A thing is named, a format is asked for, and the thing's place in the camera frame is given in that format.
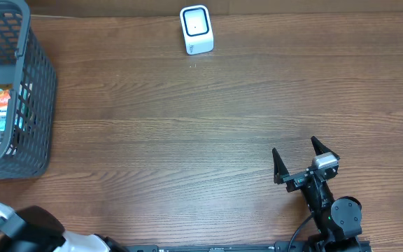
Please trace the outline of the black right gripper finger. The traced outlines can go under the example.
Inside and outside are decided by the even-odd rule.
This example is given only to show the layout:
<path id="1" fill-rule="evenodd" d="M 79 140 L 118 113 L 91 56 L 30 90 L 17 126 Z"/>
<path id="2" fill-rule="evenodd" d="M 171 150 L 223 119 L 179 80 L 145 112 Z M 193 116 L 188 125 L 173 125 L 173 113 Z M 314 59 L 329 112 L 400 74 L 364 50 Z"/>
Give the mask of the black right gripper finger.
<path id="1" fill-rule="evenodd" d="M 340 156 L 337 155 L 333 150 L 329 149 L 324 145 L 316 136 L 311 137 L 311 143 L 313 145 L 316 155 L 322 155 L 325 153 L 331 153 L 337 160 L 340 160 Z"/>
<path id="2" fill-rule="evenodd" d="M 272 157 L 274 160 L 274 183 L 285 183 L 285 179 L 289 177 L 290 174 L 276 148 L 272 149 Z"/>

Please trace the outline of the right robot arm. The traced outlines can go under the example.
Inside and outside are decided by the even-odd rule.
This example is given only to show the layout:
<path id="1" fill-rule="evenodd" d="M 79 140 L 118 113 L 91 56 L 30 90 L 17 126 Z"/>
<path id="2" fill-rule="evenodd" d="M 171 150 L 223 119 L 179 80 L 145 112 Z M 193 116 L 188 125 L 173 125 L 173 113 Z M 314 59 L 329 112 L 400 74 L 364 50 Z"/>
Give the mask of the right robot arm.
<path id="1" fill-rule="evenodd" d="M 327 184 L 339 170 L 340 157 L 322 144 L 315 136 L 311 137 L 316 156 L 311 166 L 297 174 L 289 174 L 278 151 L 274 148 L 274 182 L 286 184 L 290 193 L 300 190 L 306 200 L 310 215 L 303 221 L 284 246 L 286 251 L 308 252 L 365 252 L 371 251 L 368 241 L 360 241 L 362 234 L 362 205 L 354 197 L 335 199 Z M 295 239 L 300 230 L 310 221 L 316 224 L 318 234 L 296 245 Z"/>

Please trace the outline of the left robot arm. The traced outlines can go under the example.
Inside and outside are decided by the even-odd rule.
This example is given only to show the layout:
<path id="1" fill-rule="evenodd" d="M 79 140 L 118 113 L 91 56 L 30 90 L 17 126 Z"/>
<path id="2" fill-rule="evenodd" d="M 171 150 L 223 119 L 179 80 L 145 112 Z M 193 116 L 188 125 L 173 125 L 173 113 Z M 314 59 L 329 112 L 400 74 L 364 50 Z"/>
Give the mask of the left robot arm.
<path id="1" fill-rule="evenodd" d="M 109 237 L 70 232 L 39 206 L 21 210 L 0 203 L 0 252 L 114 252 L 127 249 Z"/>

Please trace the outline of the white barcode scanner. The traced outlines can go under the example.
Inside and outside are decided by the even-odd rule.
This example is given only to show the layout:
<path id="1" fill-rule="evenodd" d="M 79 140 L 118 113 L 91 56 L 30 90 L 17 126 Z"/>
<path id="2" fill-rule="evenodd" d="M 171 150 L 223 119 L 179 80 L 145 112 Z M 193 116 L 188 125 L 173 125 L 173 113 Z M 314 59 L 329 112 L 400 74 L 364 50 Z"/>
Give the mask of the white barcode scanner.
<path id="1" fill-rule="evenodd" d="M 214 37 L 209 11 L 205 5 L 184 7 L 179 17 L 189 55 L 211 52 L 214 49 Z"/>

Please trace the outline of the grey plastic mesh basket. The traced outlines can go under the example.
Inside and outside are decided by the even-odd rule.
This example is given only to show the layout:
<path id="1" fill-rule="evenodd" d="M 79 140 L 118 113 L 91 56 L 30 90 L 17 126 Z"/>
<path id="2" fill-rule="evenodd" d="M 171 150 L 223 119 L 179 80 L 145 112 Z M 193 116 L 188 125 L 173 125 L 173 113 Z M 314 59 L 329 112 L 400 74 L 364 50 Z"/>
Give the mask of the grey plastic mesh basket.
<path id="1" fill-rule="evenodd" d="M 0 85 L 10 85 L 0 179 L 42 175 L 50 161 L 57 76 L 25 1 L 0 1 Z"/>

